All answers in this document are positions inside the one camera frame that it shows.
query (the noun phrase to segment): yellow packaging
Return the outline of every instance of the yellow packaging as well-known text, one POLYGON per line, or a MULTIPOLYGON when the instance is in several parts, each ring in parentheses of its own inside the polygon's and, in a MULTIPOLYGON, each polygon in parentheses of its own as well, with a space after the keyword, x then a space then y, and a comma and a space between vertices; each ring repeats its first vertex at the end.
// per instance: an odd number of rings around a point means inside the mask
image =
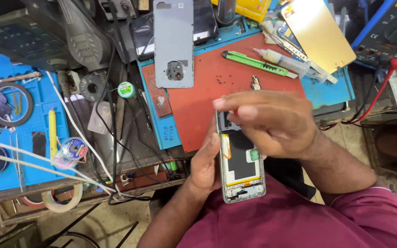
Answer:
MULTIPOLYGON (((262 22, 272 0, 237 0, 235 13, 246 16, 257 22, 262 22)), ((218 5, 218 0, 211 0, 218 5)))

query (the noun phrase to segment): orange flex cable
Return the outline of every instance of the orange flex cable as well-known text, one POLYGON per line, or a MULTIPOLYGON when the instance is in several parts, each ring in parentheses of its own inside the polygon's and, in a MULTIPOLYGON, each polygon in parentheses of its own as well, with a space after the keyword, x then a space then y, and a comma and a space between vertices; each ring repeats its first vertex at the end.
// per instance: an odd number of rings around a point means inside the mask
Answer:
POLYGON ((229 143, 229 134, 223 134, 222 137, 228 137, 228 153, 229 153, 229 156, 227 156, 226 154, 223 154, 223 156, 226 159, 231 159, 232 155, 231 155, 231 145, 229 143))

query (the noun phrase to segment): maroon shirt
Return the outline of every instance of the maroon shirt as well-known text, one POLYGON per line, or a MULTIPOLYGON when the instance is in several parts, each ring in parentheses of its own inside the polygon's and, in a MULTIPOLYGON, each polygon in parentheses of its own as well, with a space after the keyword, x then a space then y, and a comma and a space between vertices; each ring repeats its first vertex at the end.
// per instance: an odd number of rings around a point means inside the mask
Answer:
POLYGON ((214 191, 178 247, 393 247, 397 198, 384 187, 313 203, 266 175, 265 196, 226 204, 214 191))

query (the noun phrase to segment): floor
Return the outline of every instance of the floor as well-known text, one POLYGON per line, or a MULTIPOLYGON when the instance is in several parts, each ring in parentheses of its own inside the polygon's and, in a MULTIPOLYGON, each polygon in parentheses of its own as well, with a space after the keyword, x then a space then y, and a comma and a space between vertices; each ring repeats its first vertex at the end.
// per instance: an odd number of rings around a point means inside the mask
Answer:
MULTIPOLYGON (((325 131, 324 134, 348 150, 364 164, 369 165, 367 148, 365 147, 364 136, 360 127, 354 125, 338 125, 337 127, 325 131)), ((306 173, 304 180, 307 184, 312 185, 306 173)), ((324 204, 319 191, 317 191, 312 201, 324 204)), ((38 227, 42 238, 44 239, 53 234, 57 234, 88 209, 89 207, 38 219, 38 227)), ((148 202, 131 201, 117 206, 108 206, 106 203, 103 203, 74 226, 71 231, 90 236, 101 248, 113 248, 116 247, 136 221, 139 221, 137 228, 122 246, 133 248, 136 247, 141 235, 151 222, 148 202)), ((60 247, 69 239, 69 237, 63 237, 53 245, 60 247)), ((90 245, 76 238, 74 242, 67 247, 83 248, 90 247, 90 245)))

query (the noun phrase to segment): glue syringe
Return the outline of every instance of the glue syringe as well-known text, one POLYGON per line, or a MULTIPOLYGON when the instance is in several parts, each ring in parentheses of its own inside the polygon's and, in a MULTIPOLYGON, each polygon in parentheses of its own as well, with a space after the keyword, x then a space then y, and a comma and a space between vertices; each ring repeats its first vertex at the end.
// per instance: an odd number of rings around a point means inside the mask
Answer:
POLYGON ((317 73, 315 70, 310 69, 310 62, 303 63, 270 49, 264 50, 253 47, 251 48, 254 49, 257 53, 259 53, 263 57, 263 59, 266 59, 267 61, 270 61, 281 67, 284 67, 288 70, 292 70, 298 73, 300 79, 303 78, 304 76, 308 76, 310 78, 318 79, 321 82, 324 82, 326 80, 326 78, 322 78, 321 75, 317 73))

